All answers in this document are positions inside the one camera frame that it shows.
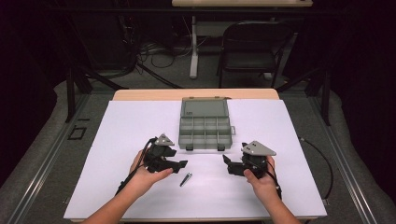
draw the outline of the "desk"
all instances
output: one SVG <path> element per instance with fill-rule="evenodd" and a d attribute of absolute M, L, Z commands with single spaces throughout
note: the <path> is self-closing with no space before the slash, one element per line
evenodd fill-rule
<path fill-rule="evenodd" d="M 180 100 L 186 96 L 232 98 L 228 100 L 230 121 L 236 127 L 232 148 L 225 152 L 178 148 Z M 233 161 L 240 160 L 242 141 L 252 140 L 276 151 L 276 173 L 283 202 L 290 211 L 300 218 L 327 215 L 287 109 L 275 90 L 196 89 L 117 91 L 109 102 L 64 218 L 81 221 L 111 199 L 127 176 L 137 151 L 149 138 L 161 133 L 176 143 L 173 149 L 177 154 L 169 160 L 189 162 L 178 174 L 156 183 L 128 209 L 122 221 L 268 218 L 246 179 L 229 175 L 222 161 L 222 153 Z M 181 188 L 178 184 L 187 172 L 192 172 L 193 177 Z"/>
<path fill-rule="evenodd" d="M 174 7 L 311 7 L 312 0 L 173 0 L 172 6 Z M 197 23 L 195 16 L 192 16 L 191 35 L 192 35 L 192 56 L 191 56 L 191 69 L 190 78 L 197 78 L 198 75 L 198 48 L 197 36 L 208 35 L 207 32 L 197 32 Z M 229 22 L 219 22 L 212 25 L 209 24 L 211 29 L 215 28 L 213 35 L 222 35 L 225 28 L 230 25 Z"/>

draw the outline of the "black chair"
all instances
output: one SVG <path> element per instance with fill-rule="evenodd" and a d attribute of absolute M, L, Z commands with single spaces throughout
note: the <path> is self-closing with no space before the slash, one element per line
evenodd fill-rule
<path fill-rule="evenodd" d="M 293 30 L 279 21 L 240 21 L 224 31 L 217 75 L 219 88 L 223 70 L 239 73 L 272 73 L 276 82 L 283 48 Z"/>

